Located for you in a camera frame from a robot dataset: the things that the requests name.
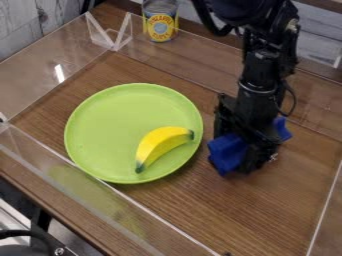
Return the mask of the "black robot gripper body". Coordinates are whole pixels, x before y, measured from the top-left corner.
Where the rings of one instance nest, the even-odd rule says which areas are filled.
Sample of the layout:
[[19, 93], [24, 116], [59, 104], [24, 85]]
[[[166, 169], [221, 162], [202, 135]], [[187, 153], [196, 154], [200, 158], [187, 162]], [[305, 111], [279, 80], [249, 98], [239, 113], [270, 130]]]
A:
[[239, 81], [238, 86], [238, 96], [231, 97], [221, 93], [217, 106], [226, 107], [234, 112], [239, 121], [238, 136], [277, 135], [273, 122], [281, 112], [283, 82], [273, 82], [266, 87]]

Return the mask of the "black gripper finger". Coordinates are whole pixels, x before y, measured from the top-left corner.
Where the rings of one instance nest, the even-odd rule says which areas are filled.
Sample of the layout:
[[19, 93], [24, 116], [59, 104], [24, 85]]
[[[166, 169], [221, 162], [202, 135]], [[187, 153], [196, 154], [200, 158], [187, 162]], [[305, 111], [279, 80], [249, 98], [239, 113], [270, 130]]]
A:
[[238, 166], [238, 172], [250, 174], [265, 165], [271, 159], [271, 156], [277, 153], [279, 137], [277, 135], [261, 134], [243, 136], [242, 139], [247, 143], [247, 149]]
[[214, 138], [229, 134], [239, 135], [239, 121], [234, 112], [226, 107], [215, 108]]

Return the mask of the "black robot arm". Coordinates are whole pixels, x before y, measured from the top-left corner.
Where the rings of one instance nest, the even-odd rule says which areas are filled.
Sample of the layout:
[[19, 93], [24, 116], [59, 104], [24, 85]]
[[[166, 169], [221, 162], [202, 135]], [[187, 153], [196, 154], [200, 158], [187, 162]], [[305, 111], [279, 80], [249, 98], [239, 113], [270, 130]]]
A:
[[291, 138], [293, 112], [282, 103], [294, 93], [287, 77], [298, 64], [299, 15], [291, 0], [213, 0], [213, 11], [245, 32], [238, 95], [218, 95], [209, 160], [221, 175], [249, 174], [277, 158]]

